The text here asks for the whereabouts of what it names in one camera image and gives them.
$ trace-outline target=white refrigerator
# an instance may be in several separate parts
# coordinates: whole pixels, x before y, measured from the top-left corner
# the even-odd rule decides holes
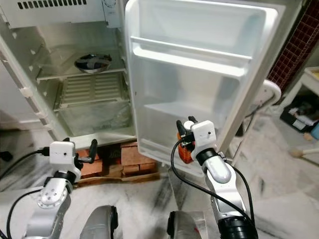
[[[137,139],[169,163],[176,120],[211,120],[225,151],[302,0],[0,0],[0,56],[55,140]],[[91,53],[112,57],[88,74]],[[176,166],[200,175],[194,162]]]

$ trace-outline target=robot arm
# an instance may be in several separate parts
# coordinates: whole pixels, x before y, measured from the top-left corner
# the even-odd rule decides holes
[[[23,239],[58,239],[63,226],[63,218],[68,210],[72,185],[81,178],[83,162],[93,163],[97,141],[94,139],[89,158],[79,158],[73,142],[53,142],[50,145],[50,164],[55,171],[47,178],[44,188],[36,199],[35,209]]]
[[[211,121],[197,122],[194,117],[184,124],[177,121],[177,129],[181,138],[182,147],[188,147],[191,151],[191,158],[197,159],[205,174],[206,184],[210,191],[226,199],[242,211],[246,212],[243,200],[236,188],[236,173],[227,164],[220,154],[216,152],[216,134],[214,124]],[[215,197],[211,197],[211,205],[214,217],[218,224],[221,238],[223,239],[257,239],[257,231],[239,211]],[[180,223],[170,220],[171,238],[183,238],[184,234],[174,228]]]

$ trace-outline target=wire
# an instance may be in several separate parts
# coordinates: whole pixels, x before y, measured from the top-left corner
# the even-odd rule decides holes
[[[263,106],[258,106],[257,108],[255,108],[253,111],[251,111],[251,113],[249,113],[248,115],[245,116],[245,118],[248,118],[252,115],[254,115],[255,113],[257,113],[258,110],[260,110]]]
[[[21,195],[20,197],[18,197],[17,200],[15,200],[15,202],[12,204],[11,208],[10,208],[10,211],[9,211],[9,214],[8,214],[8,219],[7,219],[7,222],[6,222],[6,234],[7,234],[7,239],[12,239],[11,237],[11,231],[10,231],[10,221],[11,221],[11,217],[12,217],[12,213],[13,213],[13,210],[14,210],[14,207],[16,206],[16,204],[25,196],[29,195],[29,194],[32,194],[32,193],[37,193],[37,192],[40,192],[41,189],[37,189],[37,190],[33,190],[33,191],[30,191],[30,192],[27,192],[23,195]]]
[[[41,153],[42,150],[39,149],[37,151],[33,151],[31,153],[26,154],[25,156],[21,157],[20,159],[18,159],[16,162],[14,162],[5,172],[2,173],[2,175],[0,176],[0,180],[7,175],[17,164],[19,164],[20,162],[22,162],[23,160],[25,160],[26,158],[29,158],[30,156],[37,154],[37,153]]]
[[[257,117],[257,111],[252,112],[252,113],[250,114],[250,116],[251,116],[250,121],[249,121],[249,123],[248,123],[248,125],[247,125],[247,128],[246,128],[246,130],[244,131],[244,134],[243,134],[243,135],[247,134],[247,133],[251,130],[252,126],[255,124],[255,121],[257,120],[257,119],[256,119],[256,117]],[[243,140],[240,141],[240,143],[239,143],[239,145],[238,145],[238,147],[237,147],[237,149],[236,149],[236,152],[235,152],[235,154],[234,154],[234,156],[233,156],[232,165],[235,165],[235,163],[237,162],[238,157],[239,157],[239,153],[241,152],[241,148],[242,148],[243,145],[244,145],[245,139],[246,139],[246,138],[243,138]]]
[[[236,173],[239,174],[239,176],[244,181],[244,184],[245,184],[245,187],[246,187],[246,190],[247,190],[247,194],[248,194],[250,218],[251,218],[251,221],[253,222],[253,225],[255,225],[255,215],[254,215],[253,200],[252,200],[252,197],[251,197],[251,192],[250,192],[250,188],[249,188],[248,182],[247,182],[246,178],[244,177],[244,175],[237,168],[235,168],[234,166],[232,166],[232,168],[235,170]]]
[[[2,239],[8,239],[8,238],[6,237],[6,235],[3,233],[3,231],[1,231],[1,229],[0,229],[0,238],[2,238]]]
[[[189,180],[183,178],[182,176],[180,176],[180,174],[177,172],[177,170],[176,170],[176,168],[175,168],[175,166],[174,166],[174,155],[175,155],[175,150],[176,150],[176,148],[178,147],[178,145],[179,145],[181,142],[182,142],[182,139],[180,139],[179,141],[176,142],[176,144],[174,145],[173,150],[172,150],[172,152],[171,152],[171,155],[170,155],[171,168],[172,168],[174,174],[176,175],[176,177],[179,178],[179,179],[180,179],[181,181],[183,181],[184,183],[188,184],[189,186],[192,186],[192,187],[194,187],[194,188],[197,188],[198,190],[200,190],[200,191],[202,191],[202,192],[204,192],[204,193],[207,193],[207,194],[209,194],[210,196],[212,196],[212,197],[214,197],[214,198],[217,198],[218,200],[222,201],[223,203],[229,205],[229,206],[232,207],[233,209],[237,210],[240,214],[242,214],[250,224],[254,225],[253,222],[252,222],[252,220],[249,218],[249,216],[248,216],[242,209],[240,209],[239,207],[237,207],[236,205],[232,204],[231,202],[229,202],[228,200],[224,199],[223,197],[218,196],[216,193],[211,192],[211,191],[209,191],[209,190],[207,190],[207,189],[205,189],[205,188],[203,188],[203,187],[201,187],[201,186],[199,186],[199,185],[197,185],[197,184],[195,184],[195,183],[193,183],[193,182],[191,182],[191,181],[189,181]]]

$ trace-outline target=black cable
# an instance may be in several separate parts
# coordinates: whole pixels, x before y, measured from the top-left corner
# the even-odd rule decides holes
[[[250,114],[246,115],[245,118],[248,118],[248,117],[254,115],[259,109],[261,109],[261,106],[255,108],[253,111],[251,111]]]
[[[26,158],[37,154],[37,153],[42,153],[42,149],[39,149],[37,151],[33,151],[31,153],[26,154],[25,156],[21,157],[20,159],[18,159],[16,162],[14,162],[11,166],[9,166],[9,168],[2,173],[2,175],[0,176],[0,180],[6,175],[8,174],[17,164],[19,164],[20,162],[22,162],[23,160],[25,160]]]
[[[16,206],[16,204],[25,196],[29,195],[29,194],[32,194],[32,193],[37,193],[37,192],[40,192],[41,189],[37,189],[37,190],[33,190],[33,191],[30,191],[30,192],[27,192],[23,195],[21,195],[20,197],[18,197],[17,200],[15,200],[15,202],[12,204],[11,208],[10,208],[10,211],[9,211],[9,214],[8,214],[8,219],[7,219],[7,222],[6,222],[6,234],[7,234],[7,239],[12,239],[11,237],[11,232],[10,232],[10,221],[11,221],[11,217],[12,217],[12,213],[13,213],[13,210],[14,210],[14,207]]]
[[[248,194],[250,218],[251,218],[251,221],[253,222],[253,225],[255,226],[255,215],[254,215],[253,199],[251,197],[251,192],[250,192],[250,188],[249,188],[248,182],[247,182],[246,178],[244,177],[244,175],[237,168],[235,168],[234,166],[232,166],[232,168],[235,170],[236,173],[239,174],[239,176],[244,181],[244,184],[245,184],[245,187],[246,187],[246,190],[247,190],[247,194]]]
[[[8,239],[8,238],[6,237],[6,235],[3,233],[3,231],[1,231],[1,229],[0,229],[0,238],[2,238],[2,239]]]
[[[211,192],[211,191],[209,191],[209,190],[207,190],[207,189],[205,189],[205,188],[203,188],[203,187],[201,187],[201,186],[199,186],[199,185],[197,185],[197,184],[195,184],[195,183],[183,178],[182,176],[180,176],[180,174],[177,172],[177,170],[176,170],[176,168],[174,166],[174,154],[175,154],[176,148],[178,147],[178,145],[181,142],[182,142],[182,139],[180,139],[179,141],[176,142],[176,144],[174,145],[173,150],[171,152],[171,155],[170,155],[171,168],[172,168],[174,174],[176,175],[176,177],[179,178],[184,183],[188,184],[189,186],[197,188],[198,190],[200,190],[200,191],[202,191],[204,193],[207,193],[210,196],[212,196],[214,198],[217,198],[218,200],[222,201],[223,203],[229,205],[233,209],[237,210],[240,214],[242,214],[250,224],[254,225],[253,222],[251,221],[251,219],[249,218],[249,216],[243,210],[241,210],[239,207],[237,207],[236,205],[232,204],[231,202],[229,202],[228,200],[224,199],[223,197],[218,196],[216,193],[213,193],[213,192]]]

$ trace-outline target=open refrigerator door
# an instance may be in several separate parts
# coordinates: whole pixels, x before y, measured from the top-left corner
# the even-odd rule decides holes
[[[284,10],[251,1],[129,1],[125,33],[140,153],[169,164],[176,120],[188,116],[212,121],[221,149],[242,120],[236,117],[252,83],[264,80],[256,75]],[[176,166],[202,174],[197,162]]]

